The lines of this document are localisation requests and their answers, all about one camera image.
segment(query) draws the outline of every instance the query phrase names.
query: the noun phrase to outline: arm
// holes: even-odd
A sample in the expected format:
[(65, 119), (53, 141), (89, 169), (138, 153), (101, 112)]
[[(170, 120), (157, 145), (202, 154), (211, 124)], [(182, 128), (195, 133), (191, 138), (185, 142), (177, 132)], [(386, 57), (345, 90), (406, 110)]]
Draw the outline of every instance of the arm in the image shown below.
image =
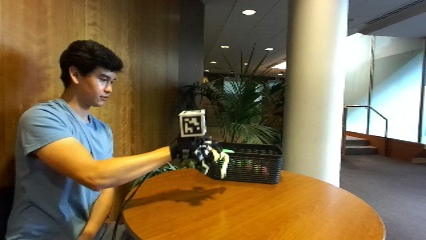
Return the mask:
[(113, 198), (114, 198), (114, 189), (113, 188), (104, 189), (93, 204), (89, 221), (82, 229), (78, 240), (94, 238), (108, 218)]
[(171, 160), (169, 147), (96, 161), (77, 141), (62, 138), (34, 151), (40, 160), (58, 173), (93, 190), (120, 186)]

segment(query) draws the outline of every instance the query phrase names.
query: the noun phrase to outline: ear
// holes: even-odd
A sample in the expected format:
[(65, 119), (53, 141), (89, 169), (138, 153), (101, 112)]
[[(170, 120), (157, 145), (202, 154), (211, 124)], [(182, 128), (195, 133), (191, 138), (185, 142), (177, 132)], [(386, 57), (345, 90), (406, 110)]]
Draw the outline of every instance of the ear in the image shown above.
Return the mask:
[(78, 73), (78, 69), (74, 66), (70, 66), (68, 71), (69, 71), (70, 81), (74, 84), (78, 84), (80, 76), (81, 76), (80, 73)]

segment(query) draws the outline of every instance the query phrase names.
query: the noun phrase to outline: blue t-shirt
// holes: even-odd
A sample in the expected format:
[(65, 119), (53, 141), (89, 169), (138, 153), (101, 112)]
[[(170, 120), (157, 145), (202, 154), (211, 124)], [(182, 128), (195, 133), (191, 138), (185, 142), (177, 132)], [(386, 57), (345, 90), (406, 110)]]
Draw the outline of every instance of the blue t-shirt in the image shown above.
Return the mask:
[(32, 154), (68, 137), (80, 141), (96, 160), (113, 156), (109, 126), (92, 115), (85, 123), (64, 100), (41, 103), (22, 114), (16, 138), (14, 201), (6, 239), (66, 240), (76, 239), (82, 231), (100, 192), (57, 173)]

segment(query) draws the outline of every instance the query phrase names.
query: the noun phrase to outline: railing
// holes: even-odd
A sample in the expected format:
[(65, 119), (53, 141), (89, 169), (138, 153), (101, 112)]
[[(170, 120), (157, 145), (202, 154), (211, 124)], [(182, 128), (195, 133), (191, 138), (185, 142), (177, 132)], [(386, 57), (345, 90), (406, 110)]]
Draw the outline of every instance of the railing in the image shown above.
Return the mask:
[[(346, 105), (345, 109), (347, 108), (367, 108), (368, 110), (372, 110), (378, 116), (384, 120), (384, 156), (387, 155), (387, 118), (368, 105)], [(345, 130), (346, 131), (346, 118), (347, 118), (347, 113), (345, 110), (343, 114), (343, 125), (345, 125)], [(367, 129), (366, 129), (366, 134), (370, 134), (370, 111), (367, 112)]]
[[(383, 120), (384, 120), (384, 138), (387, 138), (387, 118), (371, 106), (367, 106), (367, 105), (346, 105), (345, 106), (345, 108), (351, 108), (351, 107), (367, 108), (368, 110), (372, 110), (376, 113), (376, 115), (379, 115), (383, 118)], [(366, 134), (370, 133), (370, 117), (367, 117), (367, 118), (368, 119), (367, 119), (367, 132), (366, 132)]]

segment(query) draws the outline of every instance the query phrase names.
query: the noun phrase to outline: glove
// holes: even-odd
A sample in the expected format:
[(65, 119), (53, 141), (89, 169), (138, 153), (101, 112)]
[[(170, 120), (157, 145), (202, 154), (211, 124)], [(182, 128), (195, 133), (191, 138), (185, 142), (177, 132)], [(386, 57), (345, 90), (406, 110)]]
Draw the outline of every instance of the glove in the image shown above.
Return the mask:
[(221, 178), (223, 179), (226, 177), (229, 156), (222, 152), (221, 145), (217, 142), (213, 142), (210, 137), (198, 145), (194, 151), (194, 158), (198, 160), (198, 165), (201, 165), (203, 168), (203, 174), (207, 174), (210, 165), (214, 162), (223, 160), (221, 167)]
[(173, 143), (169, 145), (169, 148), (171, 160), (178, 159), (182, 162), (183, 155), (187, 155), (191, 152), (191, 149), (194, 149), (194, 138), (175, 138)]

